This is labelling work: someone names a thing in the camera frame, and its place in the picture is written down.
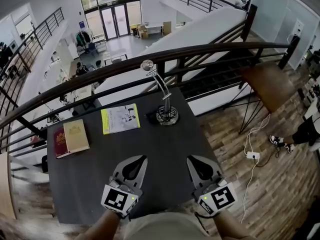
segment sneaker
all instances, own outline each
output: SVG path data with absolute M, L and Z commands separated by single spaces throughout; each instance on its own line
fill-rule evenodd
M 284 144 L 284 147 L 286 148 L 289 154 L 291 154 L 295 149 L 295 146 L 293 144 Z
M 273 136 L 273 135 L 270 135 L 269 141 L 270 141 L 272 144 L 277 145 L 277 146 L 280 144 L 280 138 L 279 138 L 279 137 L 276 137 L 276 136 Z

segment double door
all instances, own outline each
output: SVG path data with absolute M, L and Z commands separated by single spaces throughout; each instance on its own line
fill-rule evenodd
M 104 34 L 108 40 L 129 34 L 125 5 L 117 5 L 101 10 Z

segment lamp head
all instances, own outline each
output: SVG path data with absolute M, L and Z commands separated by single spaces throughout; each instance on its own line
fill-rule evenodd
M 154 63 L 150 59 L 146 59 L 141 63 L 141 68 L 144 71 L 150 71 L 154 67 Z

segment lamp base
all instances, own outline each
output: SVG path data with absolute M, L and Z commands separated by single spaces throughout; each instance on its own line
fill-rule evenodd
M 173 106 L 170 109 L 169 115 L 164 114 L 165 106 L 160 106 L 156 112 L 156 119 L 162 126 L 173 126 L 179 120 L 179 113 Z

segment book cover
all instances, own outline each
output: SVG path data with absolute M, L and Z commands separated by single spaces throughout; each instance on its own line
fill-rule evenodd
M 136 104 L 101 110 L 103 134 L 113 134 L 140 128 Z
M 58 130 L 56 130 L 53 134 L 53 137 L 55 158 L 60 159 L 69 155 L 64 128 L 60 127 Z
M 84 121 L 82 119 L 63 124 L 68 151 L 75 153 L 89 149 Z

